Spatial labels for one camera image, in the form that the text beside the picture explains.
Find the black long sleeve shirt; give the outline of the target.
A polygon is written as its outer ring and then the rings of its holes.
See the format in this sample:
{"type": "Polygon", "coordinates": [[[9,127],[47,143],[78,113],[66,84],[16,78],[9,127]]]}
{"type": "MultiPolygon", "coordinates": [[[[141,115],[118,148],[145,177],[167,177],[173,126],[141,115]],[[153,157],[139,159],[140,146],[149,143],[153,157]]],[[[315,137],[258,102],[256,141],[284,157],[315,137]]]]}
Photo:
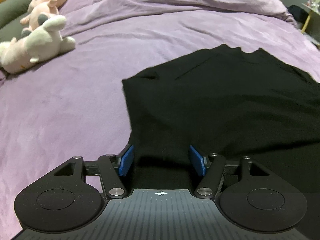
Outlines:
{"type": "Polygon", "coordinates": [[[188,148],[253,155],[303,192],[319,191],[319,83],[259,49],[221,45],[123,80],[139,165],[187,165],[188,148]]]}

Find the dark clothes on chair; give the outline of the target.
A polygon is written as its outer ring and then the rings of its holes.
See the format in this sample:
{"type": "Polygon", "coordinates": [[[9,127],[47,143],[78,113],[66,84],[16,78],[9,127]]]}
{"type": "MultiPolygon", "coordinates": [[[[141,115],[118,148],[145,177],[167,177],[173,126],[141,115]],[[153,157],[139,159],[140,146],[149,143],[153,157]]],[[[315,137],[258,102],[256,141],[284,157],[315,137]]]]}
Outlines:
{"type": "Polygon", "coordinates": [[[288,12],[294,17],[297,22],[298,29],[302,28],[308,18],[308,13],[297,5],[287,7],[288,12]]]}

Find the purple bed blanket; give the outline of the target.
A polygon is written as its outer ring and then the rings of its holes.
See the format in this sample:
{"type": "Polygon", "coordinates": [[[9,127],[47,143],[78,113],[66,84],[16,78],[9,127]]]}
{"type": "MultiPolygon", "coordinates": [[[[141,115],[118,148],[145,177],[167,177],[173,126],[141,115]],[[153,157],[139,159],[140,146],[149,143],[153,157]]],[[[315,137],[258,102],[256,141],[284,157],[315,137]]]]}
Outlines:
{"type": "Polygon", "coordinates": [[[68,0],[67,54],[1,76],[1,239],[21,227],[14,200],[80,155],[118,153],[130,135],[122,80],[221,44],[263,48],[319,79],[319,50],[280,0],[68,0]]]}

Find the white pink plush toy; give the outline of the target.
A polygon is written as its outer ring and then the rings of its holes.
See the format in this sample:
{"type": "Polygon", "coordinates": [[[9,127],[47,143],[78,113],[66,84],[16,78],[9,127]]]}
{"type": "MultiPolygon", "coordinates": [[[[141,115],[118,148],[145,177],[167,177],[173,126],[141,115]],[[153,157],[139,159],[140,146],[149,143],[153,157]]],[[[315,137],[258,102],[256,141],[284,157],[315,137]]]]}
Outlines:
{"type": "Polygon", "coordinates": [[[75,39],[60,34],[67,22],[65,16],[41,13],[37,20],[39,26],[29,35],[1,43],[1,68],[6,72],[19,73],[75,49],[75,39]]]}

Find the yellow leg side table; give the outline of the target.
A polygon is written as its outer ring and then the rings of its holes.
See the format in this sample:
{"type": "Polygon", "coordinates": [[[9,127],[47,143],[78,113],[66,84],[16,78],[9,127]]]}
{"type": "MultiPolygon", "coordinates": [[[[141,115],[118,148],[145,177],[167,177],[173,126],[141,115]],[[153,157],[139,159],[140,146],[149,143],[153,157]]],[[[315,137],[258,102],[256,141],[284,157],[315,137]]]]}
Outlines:
{"type": "Polygon", "coordinates": [[[308,4],[301,3],[301,5],[309,12],[300,32],[319,48],[319,11],[316,10],[316,7],[310,7],[308,4]]]}

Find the grey pillow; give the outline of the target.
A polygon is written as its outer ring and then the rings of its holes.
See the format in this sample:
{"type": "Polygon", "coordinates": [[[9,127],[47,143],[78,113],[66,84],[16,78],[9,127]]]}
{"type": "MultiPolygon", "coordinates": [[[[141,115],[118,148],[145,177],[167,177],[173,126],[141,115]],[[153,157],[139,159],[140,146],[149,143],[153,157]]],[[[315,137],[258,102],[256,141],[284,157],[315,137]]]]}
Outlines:
{"type": "Polygon", "coordinates": [[[27,16],[31,0],[6,0],[1,3],[1,42],[19,39],[24,28],[20,20],[27,16]]]}

